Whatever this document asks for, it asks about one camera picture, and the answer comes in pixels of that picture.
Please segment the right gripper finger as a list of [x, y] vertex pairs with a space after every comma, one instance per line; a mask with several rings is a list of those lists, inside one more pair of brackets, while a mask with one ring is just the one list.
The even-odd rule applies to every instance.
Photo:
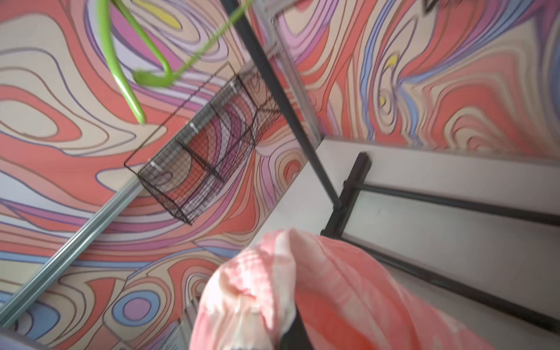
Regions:
[[279, 349], [314, 350], [298, 309], [290, 329], [281, 337]]

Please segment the pink tie-dye shorts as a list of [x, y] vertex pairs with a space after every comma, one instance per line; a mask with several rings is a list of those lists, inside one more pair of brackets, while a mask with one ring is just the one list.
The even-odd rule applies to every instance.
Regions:
[[267, 233], [201, 296], [191, 349], [278, 349], [300, 319], [314, 349], [488, 349], [370, 255], [299, 230]]

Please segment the green hanger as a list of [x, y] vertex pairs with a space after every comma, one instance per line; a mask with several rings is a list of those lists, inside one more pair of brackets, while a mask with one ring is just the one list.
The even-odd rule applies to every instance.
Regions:
[[220, 64], [243, 65], [234, 25], [250, 13], [240, 1], [96, 1], [96, 39], [132, 115], [148, 121], [146, 96], [183, 101]]

